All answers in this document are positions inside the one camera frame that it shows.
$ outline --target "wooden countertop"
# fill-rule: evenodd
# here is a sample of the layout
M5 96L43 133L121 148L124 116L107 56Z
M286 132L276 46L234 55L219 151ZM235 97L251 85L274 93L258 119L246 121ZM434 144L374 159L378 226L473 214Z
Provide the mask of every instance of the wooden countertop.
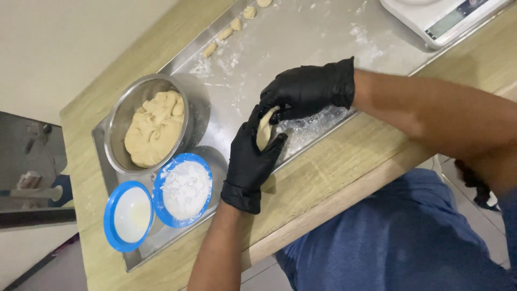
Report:
M108 199L91 130L126 86L157 72L233 0L183 0L61 111L88 289L178 290L210 221L131 273L102 228ZM419 72L494 92L517 80L517 6ZM242 242L244 268L368 196L434 153L364 113L275 173Z

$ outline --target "gloved hand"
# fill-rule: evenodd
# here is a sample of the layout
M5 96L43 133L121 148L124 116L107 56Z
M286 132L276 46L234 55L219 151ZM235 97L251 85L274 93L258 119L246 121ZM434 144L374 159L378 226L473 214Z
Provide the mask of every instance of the gloved hand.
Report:
M329 105L350 109L354 93L354 57L323 67L301 66L278 74L262 90L259 117L277 105L270 124L305 118Z
M260 213L260 187L273 172L287 140L286 134L279 134L262 152L259 150L256 144L258 109L256 105L232 141L228 174L221 191L221 199L226 204L251 214Z

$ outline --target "metal tray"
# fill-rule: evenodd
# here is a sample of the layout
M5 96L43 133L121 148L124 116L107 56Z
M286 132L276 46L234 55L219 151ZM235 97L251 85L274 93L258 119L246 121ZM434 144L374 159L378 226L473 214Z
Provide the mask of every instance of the metal tray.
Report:
M187 152L207 160L214 174L214 195L208 210L185 228L167 226L149 236L135 251L124 253L131 271L178 238L211 217L226 176L230 144L237 129L259 102L261 90L275 75L300 65L323 65L352 55L356 67L398 75L412 75L455 43L440 51L430 50L419 36L372 0L274 0L257 8L254 19L241 15L252 0L238 0L187 45L159 72L174 76L184 86L194 114L194 134ZM209 59L204 47L235 17L243 23ZM327 108L297 121L282 122L277 132L289 134L277 169L354 116L355 110ZM116 172L104 152L104 120L92 131L108 193L127 180L142 182L150 191L153 177L130 178Z

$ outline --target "forearm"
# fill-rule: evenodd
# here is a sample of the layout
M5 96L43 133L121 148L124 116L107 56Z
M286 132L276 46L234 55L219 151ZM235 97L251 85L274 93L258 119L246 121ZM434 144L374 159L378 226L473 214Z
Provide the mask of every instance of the forearm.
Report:
M506 172L515 173L515 167L498 163L517 157L516 103L428 78L356 70L354 80L357 109L438 153L464 160L482 177L495 181L492 184L512 179L513 173ZM489 177L496 170L497 177Z
M243 228L243 213L220 201L194 263L188 291L240 289Z

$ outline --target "digital kitchen scale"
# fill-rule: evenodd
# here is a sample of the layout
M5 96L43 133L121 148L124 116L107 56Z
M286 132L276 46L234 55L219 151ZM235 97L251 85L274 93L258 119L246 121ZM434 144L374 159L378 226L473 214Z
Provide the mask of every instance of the digital kitchen scale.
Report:
M381 0L434 49L440 49L512 0Z

